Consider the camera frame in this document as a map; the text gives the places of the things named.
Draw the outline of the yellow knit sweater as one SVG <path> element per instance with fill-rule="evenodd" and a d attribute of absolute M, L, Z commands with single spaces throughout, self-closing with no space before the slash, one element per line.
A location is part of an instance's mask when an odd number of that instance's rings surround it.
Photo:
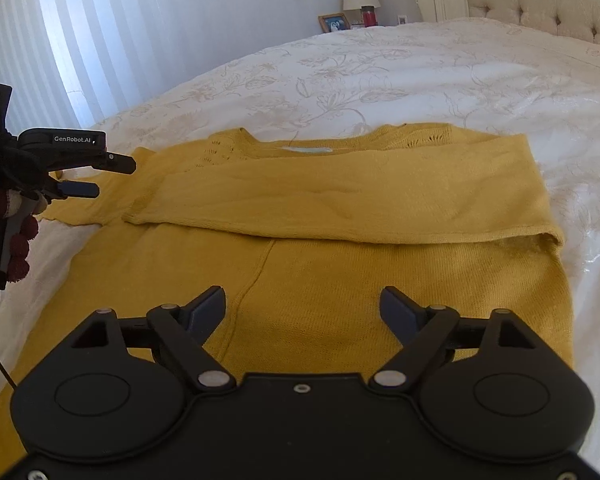
<path fill-rule="evenodd" d="M 211 286 L 227 307 L 207 351 L 233 375 L 370 376 L 396 354 L 381 292 L 466 318 L 512 310 L 573 358 L 564 239 L 522 134 L 447 124 L 260 142 L 242 129 L 102 174 L 46 218 L 96 226 L 16 366 L 23 377 L 98 308 L 140 316 Z"/>

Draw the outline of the white window blinds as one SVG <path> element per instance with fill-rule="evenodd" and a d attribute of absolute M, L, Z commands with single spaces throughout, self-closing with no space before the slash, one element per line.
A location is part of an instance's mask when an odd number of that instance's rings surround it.
<path fill-rule="evenodd" d="M 175 0 L 0 0 L 7 125 L 89 127 L 192 76 Z"/>

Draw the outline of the white floral bedspread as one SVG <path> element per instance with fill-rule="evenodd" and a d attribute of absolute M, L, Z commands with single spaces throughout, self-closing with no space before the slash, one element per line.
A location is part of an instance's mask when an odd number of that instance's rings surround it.
<path fill-rule="evenodd" d="M 447 124 L 528 139 L 564 244 L 572 366 L 595 399 L 582 457 L 600 472 L 600 45 L 484 18 L 331 32 L 200 75 L 100 124 L 135 157 L 242 129 L 260 142 Z M 24 345 L 96 226 L 46 218 L 29 273 L 0 300 L 0 474 L 23 446 L 9 416 Z"/>

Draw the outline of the red candle jar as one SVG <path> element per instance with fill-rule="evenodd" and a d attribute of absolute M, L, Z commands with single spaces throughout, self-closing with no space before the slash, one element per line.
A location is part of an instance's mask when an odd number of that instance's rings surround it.
<path fill-rule="evenodd" d="M 362 6 L 361 18 L 365 27 L 374 27 L 378 24 L 374 6 Z"/>

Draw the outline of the wooden picture frame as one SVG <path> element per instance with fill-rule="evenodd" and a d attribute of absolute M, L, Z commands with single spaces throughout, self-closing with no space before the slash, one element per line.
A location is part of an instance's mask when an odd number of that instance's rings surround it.
<path fill-rule="evenodd" d="M 340 32 L 340 30 L 349 30 L 351 28 L 349 20 L 344 13 L 320 15 L 318 22 L 324 34 L 328 32 Z"/>

